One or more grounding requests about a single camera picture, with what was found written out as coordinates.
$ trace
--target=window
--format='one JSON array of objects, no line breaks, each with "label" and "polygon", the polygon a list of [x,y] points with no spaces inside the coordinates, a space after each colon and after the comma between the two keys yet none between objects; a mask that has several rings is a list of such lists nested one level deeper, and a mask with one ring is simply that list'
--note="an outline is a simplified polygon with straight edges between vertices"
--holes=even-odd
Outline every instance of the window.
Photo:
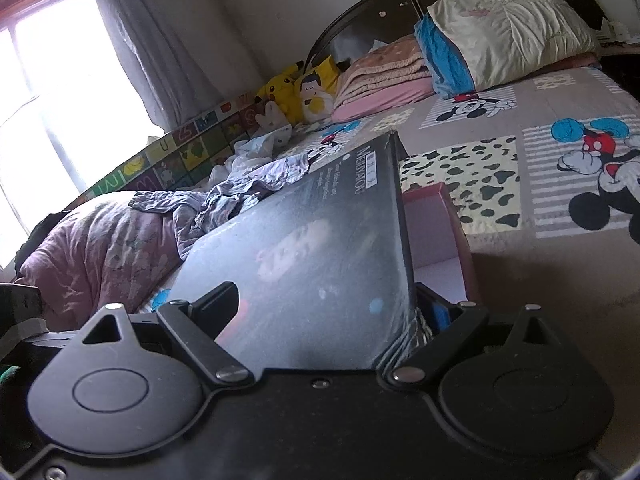
[{"label": "window", "polygon": [[162,130],[124,73],[95,0],[59,0],[0,29],[0,268]]}]

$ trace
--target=bed headboard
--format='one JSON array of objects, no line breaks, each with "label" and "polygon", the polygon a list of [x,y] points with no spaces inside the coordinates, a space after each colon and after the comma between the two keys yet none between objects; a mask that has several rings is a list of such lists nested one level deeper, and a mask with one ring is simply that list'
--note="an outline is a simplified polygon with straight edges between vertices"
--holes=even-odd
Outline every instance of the bed headboard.
[{"label": "bed headboard", "polygon": [[[366,54],[374,40],[391,43],[414,31],[427,7],[437,0],[362,0],[344,12],[320,35],[306,59],[317,64],[329,54],[337,62]],[[604,12],[595,0],[565,0],[591,27],[600,30]]]}]

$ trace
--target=bedside table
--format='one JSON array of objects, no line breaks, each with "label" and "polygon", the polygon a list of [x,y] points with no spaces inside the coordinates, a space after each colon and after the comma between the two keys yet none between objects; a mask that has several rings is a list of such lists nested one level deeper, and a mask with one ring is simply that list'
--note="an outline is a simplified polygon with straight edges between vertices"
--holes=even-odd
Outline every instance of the bedside table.
[{"label": "bedside table", "polygon": [[640,100],[640,46],[608,46],[601,54],[602,71]]}]

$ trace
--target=open pink box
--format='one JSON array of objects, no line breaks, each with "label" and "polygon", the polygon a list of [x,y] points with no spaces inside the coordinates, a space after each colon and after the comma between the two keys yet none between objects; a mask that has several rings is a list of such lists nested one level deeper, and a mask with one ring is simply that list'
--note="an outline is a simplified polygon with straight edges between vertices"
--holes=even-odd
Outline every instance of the open pink box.
[{"label": "open pink box", "polygon": [[480,301],[471,250],[444,183],[402,194],[414,280],[450,303]]}]

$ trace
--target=barcode sticker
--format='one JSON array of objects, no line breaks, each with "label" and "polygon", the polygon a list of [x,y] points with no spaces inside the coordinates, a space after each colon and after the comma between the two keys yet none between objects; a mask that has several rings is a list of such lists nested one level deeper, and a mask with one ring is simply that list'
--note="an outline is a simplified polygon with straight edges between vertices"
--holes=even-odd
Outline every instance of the barcode sticker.
[{"label": "barcode sticker", "polygon": [[367,153],[367,189],[378,183],[378,169],[376,168],[376,152]]}]

